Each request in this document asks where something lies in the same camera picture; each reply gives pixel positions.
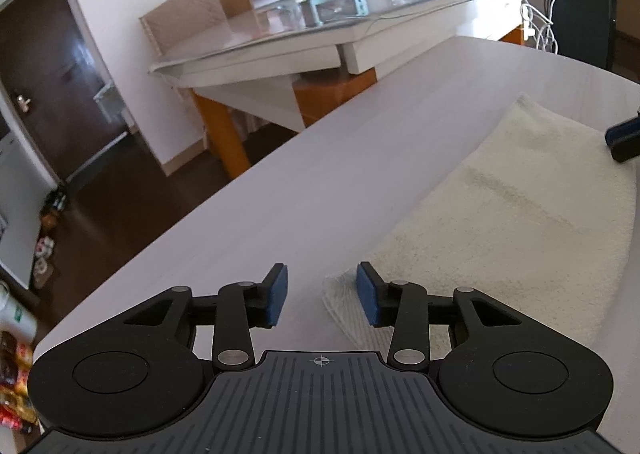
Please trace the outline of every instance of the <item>orange table leg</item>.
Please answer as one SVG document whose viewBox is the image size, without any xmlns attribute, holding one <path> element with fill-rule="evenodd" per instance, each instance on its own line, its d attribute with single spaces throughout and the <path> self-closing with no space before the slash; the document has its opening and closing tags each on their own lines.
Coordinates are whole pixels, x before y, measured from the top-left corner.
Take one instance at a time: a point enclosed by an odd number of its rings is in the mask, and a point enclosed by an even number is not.
<svg viewBox="0 0 640 454">
<path fill-rule="evenodd" d="M 319 121 L 378 82 L 376 70 L 371 68 L 359 75 L 351 75 L 346 68 L 302 73 L 294 82 L 293 91 L 305 127 Z"/>
<path fill-rule="evenodd" d="M 209 137 L 213 140 L 227 174 L 235 179 L 249 170 L 251 164 L 242 147 L 228 108 L 220 102 L 193 93 Z"/>
<path fill-rule="evenodd" d="M 504 36 L 501 41 L 504 41 L 505 43 L 519 44 L 520 46 L 524 46 L 524 27 L 520 25 L 518 28 L 514 28 L 506 36 Z"/>
</svg>

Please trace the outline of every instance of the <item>white dining table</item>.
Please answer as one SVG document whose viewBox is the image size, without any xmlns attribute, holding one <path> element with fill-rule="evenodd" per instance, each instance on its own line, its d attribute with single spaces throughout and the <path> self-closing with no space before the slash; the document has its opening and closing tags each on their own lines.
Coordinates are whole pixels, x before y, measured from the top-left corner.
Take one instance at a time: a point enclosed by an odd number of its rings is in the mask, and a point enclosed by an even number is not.
<svg viewBox="0 0 640 454">
<path fill-rule="evenodd" d="M 280 322 L 254 329 L 265 350 L 353 350 L 322 304 L 322 280 L 357 264 L 497 126 L 520 93 L 604 131 L 632 116 L 640 86 L 565 57 L 453 37 L 384 77 L 235 179 L 71 312 L 50 348 L 176 285 L 215 294 L 289 266 Z M 594 349 L 614 374 L 600 432 L 640 449 L 640 225 Z M 194 352 L 210 358 L 212 328 Z"/>
<path fill-rule="evenodd" d="M 172 86 L 303 131 L 294 83 L 344 67 L 378 80 L 451 36 L 500 40 L 523 0 L 285 0 L 176 44 L 150 71 Z"/>
</svg>

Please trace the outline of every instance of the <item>crosshair marking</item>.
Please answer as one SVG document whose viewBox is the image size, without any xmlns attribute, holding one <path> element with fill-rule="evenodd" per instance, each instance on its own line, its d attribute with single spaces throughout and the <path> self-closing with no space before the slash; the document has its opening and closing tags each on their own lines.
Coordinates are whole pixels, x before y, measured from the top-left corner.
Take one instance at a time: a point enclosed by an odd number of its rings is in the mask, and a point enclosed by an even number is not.
<svg viewBox="0 0 640 454">
<path fill-rule="evenodd" d="M 314 358 L 312 360 L 312 362 L 316 365 L 316 366 L 325 366 L 327 365 L 329 362 L 333 362 L 333 360 L 329 360 L 327 357 L 318 357 L 318 358 Z"/>
</svg>

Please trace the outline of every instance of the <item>wicker chair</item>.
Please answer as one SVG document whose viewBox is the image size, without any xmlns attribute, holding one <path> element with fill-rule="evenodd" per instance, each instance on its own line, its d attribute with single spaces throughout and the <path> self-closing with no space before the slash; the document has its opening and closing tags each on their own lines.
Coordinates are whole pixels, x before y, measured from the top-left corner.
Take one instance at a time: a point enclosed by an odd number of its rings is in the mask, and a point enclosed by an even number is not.
<svg viewBox="0 0 640 454">
<path fill-rule="evenodd" d="M 219 0 L 169 0 L 140 18 L 143 30 L 158 57 L 162 57 L 181 41 L 225 20 L 226 16 Z M 195 101 L 193 92 L 188 89 L 173 89 L 180 97 L 190 119 L 203 127 L 202 107 Z M 227 109 L 242 141 L 249 133 L 267 124 L 258 117 L 232 108 Z M 237 176 L 231 172 L 230 174 L 232 177 Z"/>
</svg>

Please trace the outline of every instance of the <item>wooden floor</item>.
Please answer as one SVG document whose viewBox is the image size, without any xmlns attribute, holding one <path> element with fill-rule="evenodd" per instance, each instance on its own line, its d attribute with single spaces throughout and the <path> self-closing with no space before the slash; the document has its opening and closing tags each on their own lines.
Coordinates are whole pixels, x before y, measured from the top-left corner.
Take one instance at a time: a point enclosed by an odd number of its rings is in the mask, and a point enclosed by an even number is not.
<svg viewBox="0 0 640 454">
<path fill-rule="evenodd" d="M 294 133 L 267 126 L 246 143 L 253 163 Z M 203 153 L 170 177 L 138 137 L 129 137 L 89 183 L 71 196 L 52 237 L 54 276 L 35 309 L 44 330 L 55 326 L 124 264 L 212 195 L 228 177 Z"/>
</svg>

